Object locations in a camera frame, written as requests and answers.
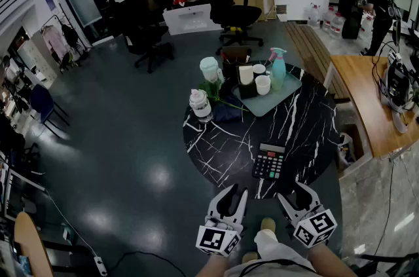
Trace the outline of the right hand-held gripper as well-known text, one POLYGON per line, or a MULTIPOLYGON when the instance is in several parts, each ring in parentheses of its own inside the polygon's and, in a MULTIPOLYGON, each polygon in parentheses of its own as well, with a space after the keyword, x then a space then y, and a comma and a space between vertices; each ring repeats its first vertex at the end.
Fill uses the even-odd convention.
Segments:
POLYGON ((286 196, 277 194, 286 218, 294 227, 293 236, 306 248, 325 242, 337 228, 337 222, 330 209, 319 202, 317 192, 309 186, 295 182, 296 210, 286 196))

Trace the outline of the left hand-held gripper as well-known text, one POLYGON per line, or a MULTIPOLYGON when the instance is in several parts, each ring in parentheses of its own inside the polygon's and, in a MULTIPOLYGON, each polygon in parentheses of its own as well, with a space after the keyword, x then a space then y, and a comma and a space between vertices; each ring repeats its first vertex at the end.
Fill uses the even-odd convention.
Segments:
POLYGON ((223 189, 209 204, 205 224, 198 229, 196 248, 209 255, 228 257, 242 239, 242 225, 247 208, 248 189, 244 189, 235 209, 230 212, 238 190, 235 183, 223 189))

